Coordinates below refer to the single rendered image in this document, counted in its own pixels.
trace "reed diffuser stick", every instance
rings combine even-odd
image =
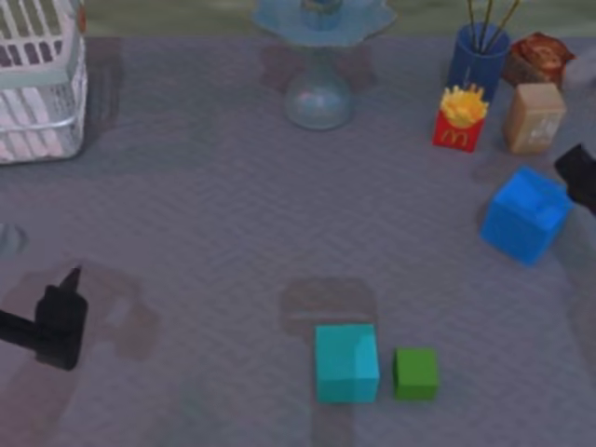
[[[472,50],[474,52],[480,51],[478,48],[478,40],[476,36],[476,20],[474,19],[474,0],[467,0],[467,13],[469,15],[469,26],[472,32]]]
[[[522,2],[522,0],[514,0],[513,1],[513,4],[509,8],[509,11],[507,11],[507,14],[501,20],[501,23],[499,23],[499,27],[494,32],[493,37],[491,38],[491,40],[489,40],[488,44],[486,44],[486,48],[484,49],[484,51],[482,52],[482,54],[486,54],[486,53],[488,53],[491,50],[491,48],[493,47],[493,45],[496,42],[496,40],[499,38],[499,36],[505,30],[505,27],[507,26],[507,23],[508,23],[509,19],[511,19],[511,17],[513,16],[513,13],[518,8],[518,6],[520,5],[521,2]]]
[[[481,41],[478,45],[479,51],[482,52],[484,46],[484,38],[486,37],[486,29],[491,21],[491,15],[493,14],[493,0],[488,0],[488,7],[486,7],[486,13],[484,14],[484,23],[482,24]]]

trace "brown wrapped food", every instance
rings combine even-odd
[[[511,46],[502,76],[514,87],[552,82],[561,88],[565,66],[575,58],[559,39],[533,33]]]

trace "green background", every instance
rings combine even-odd
[[[494,0],[499,21],[512,0]],[[465,0],[388,0],[400,17],[393,34],[453,33],[467,20]],[[90,35],[254,34],[256,0],[87,0]],[[482,12],[486,0],[476,0]],[[595,35],[594,0],[525,0],[509,30]]]

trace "black object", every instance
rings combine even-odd
[[[567,184],[567,195],[596,214],[596,160],[578,144],[555,162],[555,169]]]
[[[81,268],[47,286],[30,321],[0,310],[0,340],[35,351],[41,363],[71,371],[81,352],[88,303],[77,293]]]

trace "green cube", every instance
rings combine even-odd
[[[439,388],[437,353],[432,348],[398,348],[393,357],[397,400],[433,400]]]

